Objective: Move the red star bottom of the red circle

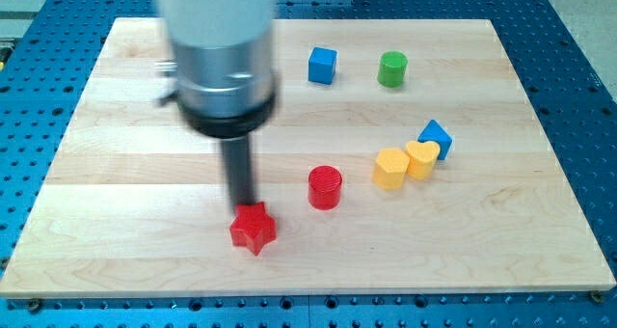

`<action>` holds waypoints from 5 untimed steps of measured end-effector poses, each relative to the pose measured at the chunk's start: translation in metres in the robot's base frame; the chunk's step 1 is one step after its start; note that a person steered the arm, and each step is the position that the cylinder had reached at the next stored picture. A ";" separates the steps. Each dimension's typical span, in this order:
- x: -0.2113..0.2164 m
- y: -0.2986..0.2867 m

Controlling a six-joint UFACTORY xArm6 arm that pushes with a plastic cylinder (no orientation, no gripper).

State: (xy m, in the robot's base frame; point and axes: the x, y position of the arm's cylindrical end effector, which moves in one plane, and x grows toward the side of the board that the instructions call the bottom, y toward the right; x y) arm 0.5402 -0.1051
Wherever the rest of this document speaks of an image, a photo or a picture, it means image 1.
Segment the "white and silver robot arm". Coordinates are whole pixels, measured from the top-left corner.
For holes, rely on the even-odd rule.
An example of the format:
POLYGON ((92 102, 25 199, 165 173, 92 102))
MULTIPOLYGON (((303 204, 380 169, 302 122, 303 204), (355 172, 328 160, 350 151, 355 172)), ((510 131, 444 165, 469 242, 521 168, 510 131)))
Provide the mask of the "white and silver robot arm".
POLYGON ((183 119, 221 144, 231 205, 255 203, 250 134, 272 115, 272 0, 155 0, 171 45, 183 119))

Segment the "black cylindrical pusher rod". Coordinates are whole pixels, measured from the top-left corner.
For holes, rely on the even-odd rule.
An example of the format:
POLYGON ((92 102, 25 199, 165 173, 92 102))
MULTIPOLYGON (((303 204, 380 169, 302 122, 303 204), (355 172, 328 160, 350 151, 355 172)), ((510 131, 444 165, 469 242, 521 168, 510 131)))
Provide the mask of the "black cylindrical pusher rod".
POLYGON ((231 208, 253 205, 256 199, 250 137, 222 140, 221 151, 231 208))

